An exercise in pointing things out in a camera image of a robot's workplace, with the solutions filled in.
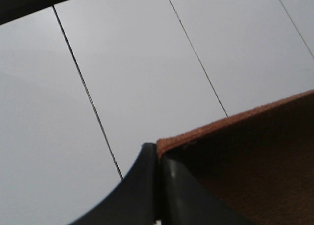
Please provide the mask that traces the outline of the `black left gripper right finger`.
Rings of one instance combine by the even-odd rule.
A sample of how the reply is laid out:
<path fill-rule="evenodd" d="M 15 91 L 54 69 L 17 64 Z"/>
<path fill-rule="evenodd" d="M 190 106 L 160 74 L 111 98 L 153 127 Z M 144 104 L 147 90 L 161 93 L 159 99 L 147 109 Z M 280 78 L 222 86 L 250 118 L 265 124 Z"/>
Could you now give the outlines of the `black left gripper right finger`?
<path fill-rule="evenodd" d="M 163 225 L 253 225 L 220 201 L 173 153 L 160 162 L 163 192 Z"/>

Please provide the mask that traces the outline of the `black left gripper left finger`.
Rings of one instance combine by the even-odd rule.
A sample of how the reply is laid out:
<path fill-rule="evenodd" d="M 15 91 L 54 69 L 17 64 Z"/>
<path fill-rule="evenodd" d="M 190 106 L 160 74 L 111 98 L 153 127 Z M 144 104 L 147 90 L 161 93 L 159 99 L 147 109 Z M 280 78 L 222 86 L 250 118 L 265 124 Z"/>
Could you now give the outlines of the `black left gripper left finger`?
<path fill-rule="evenodd" d="M 153 225 L 157 220 L 157 146 L 142 145 L 131 169 L 99 204 L 73 225 Z"/>

